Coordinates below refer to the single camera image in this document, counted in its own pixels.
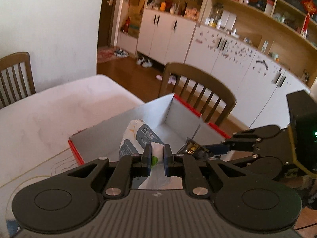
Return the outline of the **black gold snack packet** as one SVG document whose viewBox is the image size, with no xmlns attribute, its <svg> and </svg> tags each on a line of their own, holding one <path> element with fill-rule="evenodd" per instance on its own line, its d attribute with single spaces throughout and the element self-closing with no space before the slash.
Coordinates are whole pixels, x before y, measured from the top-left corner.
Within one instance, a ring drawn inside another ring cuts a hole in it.
<svg viewBox="0 0 317 238">
<path fill-rule="evenodd" d="M 209 150 L 190 138 L 187 138 L 185 145 L 177 154 L 191 155 L 197 160 L 207 160 L 209 158 Z"/>
</svg>

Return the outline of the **white patterned plastic bag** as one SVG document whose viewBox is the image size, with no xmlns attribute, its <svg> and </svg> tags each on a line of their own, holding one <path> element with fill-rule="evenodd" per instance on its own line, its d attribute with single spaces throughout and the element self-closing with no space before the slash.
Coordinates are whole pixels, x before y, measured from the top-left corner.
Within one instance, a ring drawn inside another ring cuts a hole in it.
<svg viewBox="0 0 317 238">
<path fill-rule="evenodd" d="M 131 154 L 143 154 L 146 144 L 152 147 L 152 165 L 148 177 L 138 177 L 133 187 L 141 190 L 173 190 L 181 189 L 182 179 L 167 177 L 163 164 L 164 142 L 155 132 L 140 119 L 131 120 L 124 131 L 119 148 L 119 158 Z"/>
</svg>

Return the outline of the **red cardboard box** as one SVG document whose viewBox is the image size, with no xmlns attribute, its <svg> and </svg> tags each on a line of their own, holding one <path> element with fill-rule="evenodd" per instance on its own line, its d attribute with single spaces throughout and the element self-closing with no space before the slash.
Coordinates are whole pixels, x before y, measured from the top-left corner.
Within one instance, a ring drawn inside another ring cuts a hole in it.
<svg viewBox="0 0 317 238">
<path fill-rule="evenodd" d="M 201 113 L 172 94 L 80 131 L 68 143 L 77 162 L 83 165 L 99 157 L 118 161 L 128 151 L 141 154 L 151 142 L 169 144 L 175 154 L 187 139 L 212 145 L 228 137 L 217 125 L 205 123 Z"/>
</svg>

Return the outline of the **wooden chair beside box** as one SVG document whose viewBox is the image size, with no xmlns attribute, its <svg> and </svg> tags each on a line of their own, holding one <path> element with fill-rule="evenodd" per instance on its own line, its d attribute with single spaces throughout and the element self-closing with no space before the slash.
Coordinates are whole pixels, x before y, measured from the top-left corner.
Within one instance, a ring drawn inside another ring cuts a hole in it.
<svg viewBox="0 0 317 238">
<path fill-rule="evenodd" d="M 210 122 L 216 110 L 223 105 L 214 124 L 218 127 L 229 116 L 237 100 L 229 88 L 212 75 L 188 64 L 167 63 L 164 68 L 158 96 L 164 96 L 168 87 L 172 86 L 172 93 L 192 105 L 204 116 L 206 123 Z"/>
</svg>

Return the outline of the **wooden chair at far side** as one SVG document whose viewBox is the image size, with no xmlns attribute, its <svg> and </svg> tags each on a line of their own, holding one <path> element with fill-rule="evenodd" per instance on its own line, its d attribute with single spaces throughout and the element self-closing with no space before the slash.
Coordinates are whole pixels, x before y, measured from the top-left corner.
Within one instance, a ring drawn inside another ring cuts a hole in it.
<svg viewBox="0 0 317 238">
<path fill-rule="evenodd" d="M 1 58 L 1 108 L 34 94 L 30 54 L 17 52 Z"/>
</svg>

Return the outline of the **brown door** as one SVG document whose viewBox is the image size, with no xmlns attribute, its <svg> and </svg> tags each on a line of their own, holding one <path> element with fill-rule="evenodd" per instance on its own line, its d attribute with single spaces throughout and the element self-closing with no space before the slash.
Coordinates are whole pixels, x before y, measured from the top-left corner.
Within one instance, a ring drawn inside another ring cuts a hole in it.
<svg viewBox="0 0 317 238">
<path fill-rule="evenodd" d="M 115 14 L 116 0 L 102 0 L 97 47 L 109 46 Z"/>
</svg>

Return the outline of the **wall cabinet shelving unit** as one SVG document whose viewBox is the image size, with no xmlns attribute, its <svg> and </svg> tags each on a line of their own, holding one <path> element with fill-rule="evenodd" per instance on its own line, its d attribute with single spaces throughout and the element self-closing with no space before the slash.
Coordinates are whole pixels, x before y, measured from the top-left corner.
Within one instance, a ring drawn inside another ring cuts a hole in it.
<svg viewBox="0 0 317 238">
<path fill-rule="evenodd" d="M 231 115 L 247 127 L 290 119 L 286 95 L 316 78 L 312 23 L 282 0 L 144 0 L 136 52 L 194 66 L 236 97 Z"/>
</svg>

